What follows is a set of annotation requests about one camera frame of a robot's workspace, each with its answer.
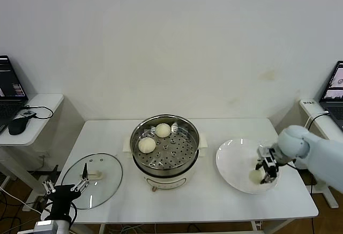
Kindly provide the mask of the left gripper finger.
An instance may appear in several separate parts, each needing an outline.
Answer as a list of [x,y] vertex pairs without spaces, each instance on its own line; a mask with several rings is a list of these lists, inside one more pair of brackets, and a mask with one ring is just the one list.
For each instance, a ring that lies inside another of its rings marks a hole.
[[42,182],[42,185],[46,191],[46,194],[52,194],[56,192],[55,183],[56,183],[56,180],[58,179],[57,169],[58,169],[58,165],[55,165],[55,167],[53,168],[52,172],[47,177],[47,179]]
[[79,180],[72,188],[72,192],[83,192],[89,185],[90,180],[88,178],[87,163],[85,163],[83,172],[81,174],[81,180]]

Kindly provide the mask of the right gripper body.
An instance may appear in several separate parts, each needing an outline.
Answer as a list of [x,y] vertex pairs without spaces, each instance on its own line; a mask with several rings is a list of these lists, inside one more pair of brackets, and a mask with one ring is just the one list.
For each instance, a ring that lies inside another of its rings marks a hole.
[[273,148],[268,148],[264,146],[259,146],[257,149],[257,154],[258,154],[258,161],[262,161],[263,163],[267,165],[277,165],[279,166],[279,163],[276,161],[274,157],[274,149]]

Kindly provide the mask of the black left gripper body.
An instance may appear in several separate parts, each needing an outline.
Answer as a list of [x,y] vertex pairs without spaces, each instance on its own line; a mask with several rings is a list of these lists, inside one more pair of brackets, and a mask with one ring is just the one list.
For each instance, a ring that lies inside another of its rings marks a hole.
[[49,200],[52,202],[48,220],[72,220],[69,215],[72,202],[80,197],[80,191],[77,188],[72,189],[72,184],[57,185],[55,186],[55,192],[48,195]]

